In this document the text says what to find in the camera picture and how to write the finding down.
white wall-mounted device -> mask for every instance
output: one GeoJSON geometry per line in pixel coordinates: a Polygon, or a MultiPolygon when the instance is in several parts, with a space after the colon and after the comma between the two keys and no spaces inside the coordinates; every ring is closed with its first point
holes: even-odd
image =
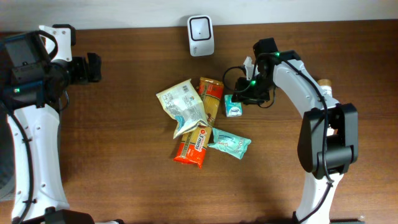
{"type": "Polygon", "coordinates": [[[214,53],[213,24],[209,16],[191,16],[188,21],[188,38],[191,55],[194,57],[214,53]]]}

wooden table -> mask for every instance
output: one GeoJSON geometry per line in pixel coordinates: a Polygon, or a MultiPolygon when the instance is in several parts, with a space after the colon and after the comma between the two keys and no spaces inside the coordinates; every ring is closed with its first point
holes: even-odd
{"type": "MultiPolygon", "coordinates": [[[[221,108],[216,127],[252,139],[242,160],[209,149],[202,169],[174,162],[176,121],[155,93],[188,78],[221,79],[259,39],[296,50],[333,96],[359,111],[359,158],[336,191],[332,219],[398,220],[398,21],[308,22],[214,27],[215,53],[193,58],[186,27],[79,30],[74,55],[102,56],[103,80],[68,89],[60,168],[71,210],[98,221],[237,223],[290,218],[304,171],[301,118],[281,91],[268,110],[221,108]]],[[[232,85],[239,73],[231,75],[232,85]]],[[[9,223],[13,202],[0,204],[9,223]]]]}

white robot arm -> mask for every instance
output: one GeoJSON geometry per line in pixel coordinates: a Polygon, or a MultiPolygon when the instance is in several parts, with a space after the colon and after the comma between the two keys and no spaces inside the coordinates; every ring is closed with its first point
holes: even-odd
{"type": "Polygon", "coordinates": [[[262,107],[261,104],[270,100],[271,89],[274,89],[273,97],[276,87],[285,91],[303,118],[297,151],[306,171],[305,184],[293,220],[294,223],[329,224],[336,187],[349,165],[358,158],[358,113],[352,104],[341,105],[328,95],[294,51],[279,52],[273,38],[260,40],[253,49],[254,66],[248,64],[251,59],[246,59],[243,66],[237,67],[246,72],[246,78],[237,80],[233,101],[262,107]],[[326,136],[329,126],[337,129],[337,134],[326,136]]]}
{"type": "MultiPolygon", "coordinates": [[[[101,59],[94,53],[72,57],[75,29],[68,25],[0,41],[0,105],[14,141],[16,196],[13,223],[94,223],[89,214],[69,211],[62,187],[58,130],[60,97],[72,84],[101,80],[101,59]]],[[[107,224],[123,223],[122,220],[107,224]]]]}

food package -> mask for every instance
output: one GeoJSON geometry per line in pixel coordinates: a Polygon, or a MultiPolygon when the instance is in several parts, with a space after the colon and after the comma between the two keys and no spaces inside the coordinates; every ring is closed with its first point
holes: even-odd
{"type": "Polygon", "coordinates": [[[225,95],[225,114],[229,117],[242,116],[242,104],[240,102],[233,103],[232,95],[225,95]]]}
{"type": "Polygon", "coordinates": [[[193,132],[184,134],[178,148],[175,161],[185,164],[197,164],[201,168],[205,158],[207,143],[211,135],[211,127],[214,126],[220,99],[223,96],[224,85],[222,82],[210,78],[200,78],[198,93],[205,105],[205,113],[208,115],[210,127],[199,127],[193,132]]]}
{"type": "Polygon", "coordinates": [[[191,84],[191,79],[156,94],[163,110],[178,124],[173,139],[195,130],[199,125],[208,126],[203,102],[191,84]]]}
{"type": "Polygon", "coordinates": [[[210,143],[208,146],[214,149],[218,149],[221,152],[226,152],[238,159],[242,159],[243,154],[248,149],[251,140],[240,137],[226,131],[222,131],[213,128],[214,143],[210,143]]]}

light blue package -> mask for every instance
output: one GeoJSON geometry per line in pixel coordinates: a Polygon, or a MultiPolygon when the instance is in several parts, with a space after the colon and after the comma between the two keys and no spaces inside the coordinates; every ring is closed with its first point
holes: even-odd
{"type": "Polygon", "coordinates": [[[243,154],[248,149],[248,145],[251,143],[250,139],[242,138],[216,128],[213,128],[213,136],[214,143],[207,144],[208,147],[226,152],[238,159],[242,159],[243,154]]]}
{"type": "Polygon", "coordinates": [[[224,100],[227,117],[242,116],[241,103],[232,103],[232,95],[225,95],[224,100]]]}

